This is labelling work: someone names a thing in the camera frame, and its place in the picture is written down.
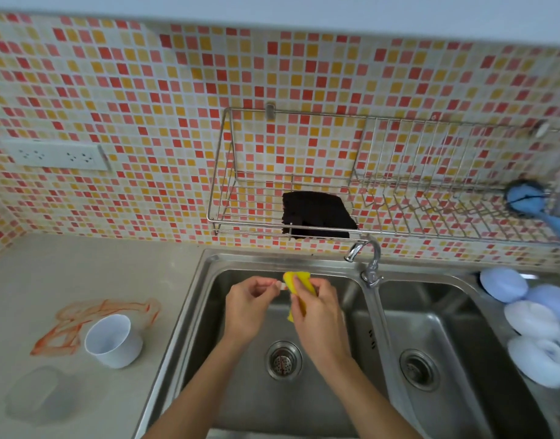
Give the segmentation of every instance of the electrical outlet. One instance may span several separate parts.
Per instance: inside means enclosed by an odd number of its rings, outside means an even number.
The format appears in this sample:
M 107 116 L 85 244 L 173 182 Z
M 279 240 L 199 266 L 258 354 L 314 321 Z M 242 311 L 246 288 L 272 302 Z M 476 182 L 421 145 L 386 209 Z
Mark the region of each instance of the electrical outlet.
M 65 140 L 6 139 L 1 141 L 13 161 L 26 166 L 107 171 L 101 145 Z

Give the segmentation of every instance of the wire rack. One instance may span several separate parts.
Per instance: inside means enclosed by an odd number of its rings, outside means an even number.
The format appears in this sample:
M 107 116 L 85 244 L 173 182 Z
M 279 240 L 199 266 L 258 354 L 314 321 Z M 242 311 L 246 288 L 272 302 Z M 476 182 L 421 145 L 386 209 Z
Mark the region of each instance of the wire rack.
M 507 212 L 505 186 L 547 186 L 560 167 L 560 130 L 333 113 L 228 108 L 207 211 L 218 234 L 292 237 L 282 195 L 339 196 L 364 234 L 560 245 L 542 222 Z

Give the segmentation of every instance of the drain strainer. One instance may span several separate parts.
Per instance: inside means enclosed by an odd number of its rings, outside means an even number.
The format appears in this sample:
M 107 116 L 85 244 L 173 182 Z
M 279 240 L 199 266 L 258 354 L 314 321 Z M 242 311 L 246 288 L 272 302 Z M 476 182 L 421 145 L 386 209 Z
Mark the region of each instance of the drain strainer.
M 400 368 L 406 380 L 418 390 L 434 391 L 440 383 L 436 365 L 417 349 L 407 349 L 400 355 Z
M 266 369 L 276 380 L 294 379 L 302 369 L 302 354 L 292 342 L 276 342 L 266 354 Z

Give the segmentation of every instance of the sponge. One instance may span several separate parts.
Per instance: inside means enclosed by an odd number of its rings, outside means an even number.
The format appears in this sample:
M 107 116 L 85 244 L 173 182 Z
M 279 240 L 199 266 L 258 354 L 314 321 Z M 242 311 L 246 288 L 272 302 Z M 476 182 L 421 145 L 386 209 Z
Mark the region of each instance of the sponge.
M 313 287 L 313 284 L 309 280 L 310 273 L 306 273 L 304 271 L 298 271 L 298 272 L 288 271 L 284 273 L 284 283 L 286 283 L 286 286 L 288 287 L 288 289 L 292 294 L 298 295 L 298 293 L 296 292 L 296 288 L 294 287 L 295 277 L 298 277 L 298 279 L 302 282 L 302 285 L 305 286 L 305 288 L 310 292 L 310 294 L 316 295 L 316 291 Z M 300 310 L 302 311 L 302 315 L 304 316 L 306 315 L 306 305 L 302 301 L 302 299 L 298 299 L 298 301 L 300 302 Z M 294 318 L 292 317 L 292 311 L 290 311 L 290 314 L 288 315 L 288 320 L 294 323 Z

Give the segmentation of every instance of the white cup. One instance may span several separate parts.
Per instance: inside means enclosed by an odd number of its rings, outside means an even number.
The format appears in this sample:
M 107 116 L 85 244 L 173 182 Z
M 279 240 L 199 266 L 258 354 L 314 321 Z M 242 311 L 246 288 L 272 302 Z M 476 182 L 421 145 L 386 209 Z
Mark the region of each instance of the white cup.
M 123 314 L 111 314 L 91 327 L 85 338 L 85 350 L 103 365 L 123 368 L 132 363 L 144 344 L 131 320 Z

